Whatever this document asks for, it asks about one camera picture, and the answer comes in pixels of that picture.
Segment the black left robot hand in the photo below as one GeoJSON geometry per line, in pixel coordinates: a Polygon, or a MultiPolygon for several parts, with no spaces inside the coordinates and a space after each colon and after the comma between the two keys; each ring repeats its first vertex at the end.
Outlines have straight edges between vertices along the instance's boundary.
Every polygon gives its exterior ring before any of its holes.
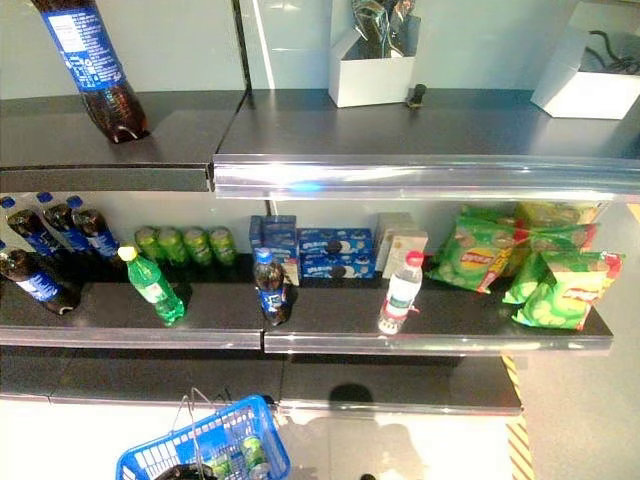
{"type": "Polygon", "coordinates": [[[156,480],[217,480],[213,469],[205,464],[179,464],[172,466],[156,477],[156,480]]]}

